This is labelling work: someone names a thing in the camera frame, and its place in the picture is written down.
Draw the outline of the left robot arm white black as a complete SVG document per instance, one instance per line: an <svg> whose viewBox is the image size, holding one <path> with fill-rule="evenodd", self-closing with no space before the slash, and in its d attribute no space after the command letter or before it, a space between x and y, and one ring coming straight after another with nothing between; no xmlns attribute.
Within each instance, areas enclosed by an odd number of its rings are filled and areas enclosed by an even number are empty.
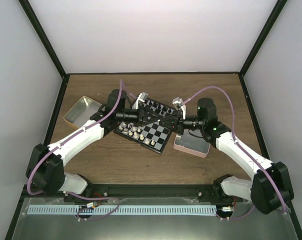
<svg viewBox="0 0 302 240"><path fill-rule="evenodd" d="M147 119L147 111L139 108L139 104L147 99L147 93L142 92L136 98L132 108L125 108L127 93L114 89L108 96L107 103L102 109L93 114L80 128L65 138L48 146L38 144L32 150L26 171L27 192L34 195L31 185L35 184L39 191L52 195L58 191L75 194L82 202L88 202L93 196L93 189L88 186L88 180L79 175L64 171L64 167L79 152L95 141L101 140L109 132L123 122L126 115L132 113L138 123Z"/></svg>

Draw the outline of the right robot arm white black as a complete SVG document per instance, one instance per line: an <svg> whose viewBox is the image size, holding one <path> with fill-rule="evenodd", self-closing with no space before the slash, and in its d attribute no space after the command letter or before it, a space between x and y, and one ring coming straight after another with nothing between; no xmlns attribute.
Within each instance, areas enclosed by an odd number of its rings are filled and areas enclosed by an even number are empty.
<svg viewBox="0 0 302 240"><path fill-rule="evenodd" d="M220 202L230 196L253 203L255 208L267 215L294 199L294 191L287 166L256 153L245 145L228 126L219 121L217 107L211 98L197 102L197 113L186 115L184 105L178 102L172 113L161 116L154 112L159 124L182 135L185 130L199 130L202 138L212 147L230 157L249 176L249 180L227 174L217 180L213 188L214 198Z"/></svg>

